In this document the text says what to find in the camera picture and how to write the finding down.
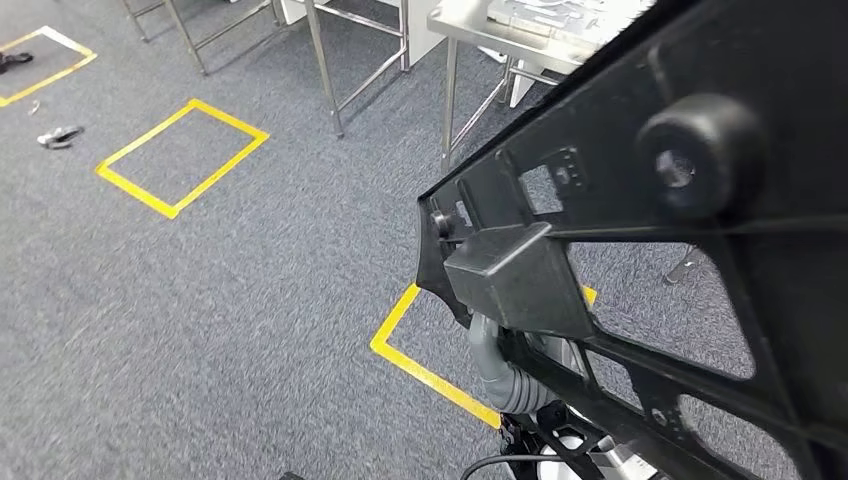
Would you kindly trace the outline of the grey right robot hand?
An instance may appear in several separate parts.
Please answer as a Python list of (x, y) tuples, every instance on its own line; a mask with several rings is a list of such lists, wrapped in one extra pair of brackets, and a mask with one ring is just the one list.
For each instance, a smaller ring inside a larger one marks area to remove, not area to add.
[(557, 399), (540, 381), (510, 363), (500, 346), (501, 327), (474, 312), (467, 331), (471, 357), (492, 408), (507, 414), (535, 414)]

